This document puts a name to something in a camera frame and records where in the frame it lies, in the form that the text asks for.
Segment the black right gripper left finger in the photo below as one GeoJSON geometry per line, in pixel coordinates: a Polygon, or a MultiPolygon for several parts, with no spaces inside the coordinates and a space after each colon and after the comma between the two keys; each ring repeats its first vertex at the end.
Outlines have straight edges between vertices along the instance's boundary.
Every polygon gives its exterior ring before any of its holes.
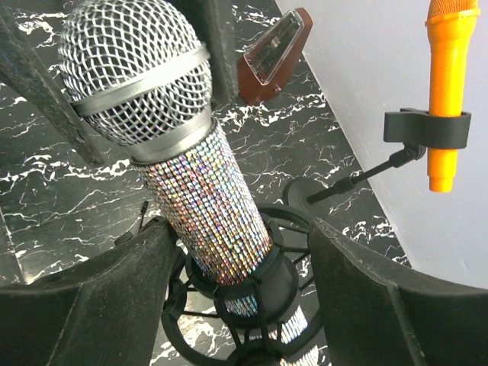
{"type": "Polygon", "coordinates": [[[157,217],[132,239],[1,289],[3,365],[148,365],[177,255],[157,217]]]}

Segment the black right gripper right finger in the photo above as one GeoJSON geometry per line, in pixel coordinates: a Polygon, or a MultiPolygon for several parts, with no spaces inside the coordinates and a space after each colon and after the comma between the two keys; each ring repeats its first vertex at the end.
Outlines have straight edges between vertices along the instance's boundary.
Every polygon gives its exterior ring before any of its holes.
{"type": "Polygon", "coordinates": [[[321,324],[334,365],[485,365],[487,291],[445,281],[310,226],[321,324]]]}

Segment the black shock mount tripod stand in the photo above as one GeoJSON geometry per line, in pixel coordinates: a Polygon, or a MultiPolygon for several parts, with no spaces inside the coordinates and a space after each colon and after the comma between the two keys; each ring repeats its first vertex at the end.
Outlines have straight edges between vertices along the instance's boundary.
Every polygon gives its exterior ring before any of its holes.
{"type": "Polygon", "coordinates": [[[308,233],[310,217],[283,204],[205,202],[172,215],[182,247],[171,267],[161,324],[178,353],[195,365],[312,365],[319,315],[300,305],[297,263],[307,244],[288,246],[282,230],[308,233]],[[180,319],[191,292],[211,300],[235,348],[212,358],[185,340],[180,319]]]}

